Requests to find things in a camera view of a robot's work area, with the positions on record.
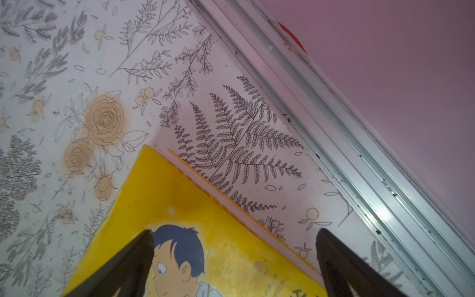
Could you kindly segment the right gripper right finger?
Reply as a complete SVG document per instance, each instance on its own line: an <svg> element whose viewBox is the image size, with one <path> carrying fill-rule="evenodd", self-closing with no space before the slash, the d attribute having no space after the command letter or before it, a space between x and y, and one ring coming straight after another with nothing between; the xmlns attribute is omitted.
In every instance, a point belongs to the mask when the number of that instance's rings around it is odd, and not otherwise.
<svg viewBox="0 0 475 297"><path fill-rule="evenodd" d="M330 297L403 297L404 293L379 275L330 231L316 237L317 259Z"/></svg>

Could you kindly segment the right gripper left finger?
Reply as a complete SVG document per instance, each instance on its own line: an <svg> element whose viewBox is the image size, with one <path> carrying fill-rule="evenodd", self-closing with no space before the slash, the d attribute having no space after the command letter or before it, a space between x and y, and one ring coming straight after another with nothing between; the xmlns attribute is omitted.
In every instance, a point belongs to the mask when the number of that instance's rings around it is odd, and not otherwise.
<svg viewBox="0 0 475 297"><path fill-rule="evenodd" d="M68 297L143 297L153 260L153 236L144 230Z"/></svg>

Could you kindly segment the yellow cartoon cover book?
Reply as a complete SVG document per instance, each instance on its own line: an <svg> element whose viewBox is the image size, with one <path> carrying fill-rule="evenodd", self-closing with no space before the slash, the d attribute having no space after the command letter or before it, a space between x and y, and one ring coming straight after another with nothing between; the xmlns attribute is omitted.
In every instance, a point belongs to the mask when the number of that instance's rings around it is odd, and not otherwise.
<svg viewBox="0 0 475 297"><path fill-rule="evenodd" d="M170 151L142 148L64 294L144 230L153 260L143 297L324 297L322 277Z"/></svg>

